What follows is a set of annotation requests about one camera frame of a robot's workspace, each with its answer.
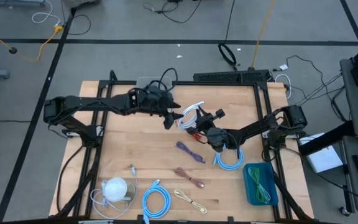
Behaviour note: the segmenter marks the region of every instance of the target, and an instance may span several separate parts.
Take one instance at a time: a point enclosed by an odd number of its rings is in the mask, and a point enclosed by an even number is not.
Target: white cable
[[[45,1],[46,1],[47,3],[49,3],[49,5],[50,5],[50,12],[49,12],[49,13],[46,13],[46,12],[37,12],[37,13],[34,13],[34,15],[32,15],[32,17],[31,17],[32,22],[39,24],[39,23],[45,22],[45,21],[48,19],[48,17],[52,16],[52,17],[54,17],[54,18],[57,19],[56,26],[59,25],[59,24],[60,24],[60,18],[57,17],[57,16],[55,16],[55,15],[52,15],[52,11],[53,11],[53,6],[52,6],[52,4],[51,4],[48,0],[45,0]],[[46,15],[46,16],[45,16],[45,18],[42,19],[41,21],[35,21],[35,20],[34,20],[34,17],[35,17],[35,16],[38,16],[38,15]]]
[[[112,220],[117,219],[117,218],[123,216],[123,215],[128,211],[128,209],[131,207],[132,203],[134,203],[134,200],[135,200],[136,195],[137,195],[138,183],[137,183],[137,176],[136,176],[136,172],[135,172],[135,168],[134,168],[134,167],[131,167],[131,172],[132,172],[133,175],[135,176],[135,182],[136,182],[135,196],[134,196],[134,198],[132,199],[132,201],[129,202],[129,205],[127,204],[127,206],[126,206],[125,209],[123,209],[123,210],[118,209],[117,207],[115,207],[114,205],[112,205],[104,196],[103,196],[102,202],[98,202],[95,198],[96,198],[96,196],[98,196],[99,194],[102,193],[101,190],[99,190],[99,189],[94,189],[94,190],[91,192],[90,198],[91,198],[91,200],[92,200],[93,209],[94,209],[100,216],[102,216],[103,218],[112,219]],[[116,217],[108,217],[108,216],[105,216],[105,215],[103,215],[101,212],[99,212],[99,210],[96,208],[96,206],[95,206],[96,203],[97,203],[98,205],[102,205],[104,208],[106,208],[107,205],[110,205],[112,208],[114,208],[114,209],[116,209],[117,211],[122,212],[122,213],[121,213],[120,215],[116,216]]]
[[[204,207],[203,205],[197,203],[197,202],[194,202],[192,199],[190,199],[189,197],[187,197],[187,195],[180,189],[175,189],[173,191],[173,193],[175,194],[176,197],[180,198],[180,199],[183,199],[187,202],[190,202],[194,208],[200,212],[201,214],[206,214],[207,213],[207,209],[206,207]]]
[[[183,117],[181,117],[177,120],[177,126],[180,130],[184,131],[186,128],[190,128],[196,124],[197,114],[195,114],[190,120],[188,120],[185,123],[182,123],[182,121],[185,118],[186,114],[190,113],[190,111],[198,110],[200,108],[200,106],[203,104],[204,104],[204,102],[201,101],[199,103],[196,103],[196,104],[193,104],[193,105],[187,107],[187,109],[185,109],[183,111],[183,113],[182,113]]]
[[[277,82],[277,78],[278,77],[285,77],[287,78],[288,80],[288,84],[290,86],[290,94],[287,96],[287,99],[289,99],[291,97],[291,93],[292,93],[292,87],[291,87],[291,80],[290,80],[290,77],[288,77],[288,75],[286,74],[280,74],[280,75],[277,75],[275,78],[274,78],[274,81]]]

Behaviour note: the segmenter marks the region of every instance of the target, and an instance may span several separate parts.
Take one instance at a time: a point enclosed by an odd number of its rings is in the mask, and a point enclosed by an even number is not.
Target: yellow extension cord
[[[264,29],[265,29],[265,26],[266,26],[266,23],[267,23],[267,19],[269,18],[270,13],[272,12],[272,9],[273,9],[273,6],[274,6],[274,1],[275,0],[272,0],[272,2],[270,3],[270,7],[269,7],[269,9],[267,11],[264,23],[263,23],[262,28],[261,28],[261,30],[259,32],[258,41],[256,42],[256,47],[255,47],[255,52],[254,52],[254,59],[252,59],[252,63],[251,63],[252,68],[254,67],[254,63],[255,63],[255,60],[256,60],[256,55],[258,54],[259,41],[260,41],[260,38],[262,37],[262,34],[264,33]]]
[[[42,50],[44,49],[45,45],[46,45],[48,42],[50,42],[50,40],[52,40],[52,39],[56,36],[57,33],[59,33],[60,31],[62,31],[62,30],[63,30],[63,27],[62,27],[62,26],[55,25],[55,26],[54,26],[54,29],[55,29],[55,31],[53,32],[53,35],[52,35],[45,43],[43,43],[43,44],[41,45],[40,50],[39,50],[39,52],[38,52],[38,56],[37,56],[36,59],[31,59],[31,58],[28,58],[28,57],[26,57],[26,56],[21,55],[20,53],[18,53],[18,55],[20,56],[20,58],[22,58],[22,59],[24,59],[24,60],[27,60],[27,61],[29,61],[29,62],[38,62],[38,61],[40,60],[40,58],[41,58],[41,53],[42,53]],[[9,45],[7,45],[7,44],[6,44],[5,42],[3,42],[1,39],[0,39],[0,43],[3,44],[6,48],[8,48],[10,52],[12,51],[12,47],[9,46]]]

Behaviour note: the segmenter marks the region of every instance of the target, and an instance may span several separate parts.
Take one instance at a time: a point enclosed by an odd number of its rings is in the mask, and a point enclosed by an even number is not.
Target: chair wheel
[[[342,213],[342,215],[346,217],[349,217],[351,215],[351,213],[346,210],[346,207],[341,207],[338,210]]]

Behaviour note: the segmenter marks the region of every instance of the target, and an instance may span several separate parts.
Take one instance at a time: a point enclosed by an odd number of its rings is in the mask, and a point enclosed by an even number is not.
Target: brown cable
[[[204,188],[205,185],[204,185],[204,183],[202,183],[202,181],[200,181],[198,179],[191,178],[189,175],[187,175],[187,173],[182,168],[178,167],[178,168],[174,169],[173,171],[175,172],[176,175],[188,179],[191,183],[196,185],[196,187]]]

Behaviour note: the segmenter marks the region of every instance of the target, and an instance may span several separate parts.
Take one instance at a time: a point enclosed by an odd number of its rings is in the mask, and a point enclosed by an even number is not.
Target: black metal frame
[[[101,98],[104,92],[104,89],[107,88],[106,91],[106,97],[110,97],[112,94],[112,89],[114,85],[135,85],[136,81],[119,81],[119,80],[101,80],[99,81],[99,85],[98,85],[98,92],[97,92],[97,97]],[[267,82],[254,82],[254,83],[241,83],[241,81],[239,82],[194,82],[194,81],[179,81],[177,82],[177,85],[203,85],[203,86],[251,86],[254,89],[254,95],[255,95],[255,104],[257,107],[257,114],[258,114],[258,119],[262,119],[264,117],[263,115],[263,111],[262,111],[262,103],[261,103],[261,99],[260,99],[260,94],[259,94],[259,90],[261,89],[263,94],[264,94],[264,101],[265,101],[265,107],[266,107],[266,112],[267,114],[272,112],[272,108],[270,105],[270,98],[269,98],[269,92],[267,89]],[[106,121],[107,121],[107,111],[103,111],[103,115],[102,115],[102,119],[101,119],[101,124],[100,126],[102,127],[102,129],[104,130],[105,126],[106,126]],[[92,116],[92,120],[91,120],[91,124],[93,125],[97,125],[98,123],[98,111],[94,111],[93,112],[93,116]],[[99,160],[100,160],[100,156],[101,156],[101,150],[102,150],[102,146],[103,146],[103,139],[104,138],[100,138],[100,142],[98,144],[98,146],[95,148],[96,152],[95,152],[95,156],[94,159],[96,161],[94,161],[96,163],[96,167],[99,167]],[[86,148],[86,152],[85,152],[85,156],[83,159],[83,165],[82,165],[82,170],[81,170],[81,175],[80,175],[80,181],[79,181],[79,185],[81,185],[81,183],[83,183],[85,180],[85,177],[87,175],[88,172],[88,167],[90,164],[90,157],[91,157],[91,151],[93,150],[92,147],[87,147]],[[269,154],[269,150],[265,150],[266,155],[265,157],[267,159],[270,158],[270,154]],[[285,184],[285,176],[284,176],[284,170],[283,170],[283,166],[282,166],[282,160],[281,160],[281,156],[280,156],[280,151],[275,151],[275,158],[276,158],[276,167],[277,167],[277,174],[278,174],[278,178],[280,179],[280,181],[282,182],[283,186],[285,186],[286,188],[286,184]],[[91,179],[90,185],[89,185],[89,193],[94,190],[95,185],[96,185],[96,179],[97,179],[97,172],[98,169],[94,170],[94,176]],[[80,197],[76,203],[75,206],[73,207],[73,216],[72,217],[64,217],[67,216],[68,213],[64,213],[62,215],[62,217],[53,217],[53,218],[48,218],[48,219],[43,219],[43,220],[24,220],[24,221],[18,221],[18,222],[14,222],[14,223],[59,223],[59,222],[64,222],[67,221],[67,223],[78,223],[78,220],[89,220],[90,219],[90,215],[91,215],[91,208],[92,208],[92,203],[91,200],[89,198],[87,198],[87,202],[86,202],[86,209],[85,209],[85,215],[83,216],[79,216],[79,212],[80,212],[80,207],[81,207],[81,201],[82,197]],[[292,222],[292,223],[311,223],[310,221],[299,221],[299,220],[293,220],[292,219],[292,213],[291,213],[291,208],[288,204],[288,202],[285,200],[285,198],[282,198],[283,201],[283,207],[284,207],[284,211],[285,211],[285,216],[286,218],[281,218],[280,217],[280,212],[278,209],[278,206],[272,206],[273,208],[273,215],[275,218],[275,222],[277,223],[288,223],[288,222]],[[143,218],[142,215],[138,215],[137,220],[114,220],[115,223],[142,223],[143,222]],[[158,223],[178,223],[177,220],[164,220],[164,221],[160,221],[160,220],[156,220],[153,222],[158,222]],[[187,223],[222,223],[222,222],[209,222],[209,221],[203,221],[203,222],[193,222],[193,221],[188,221]],[[227,223],[250,223],[250,222],[235,222],[233,217],[228,217],[227,218]]]

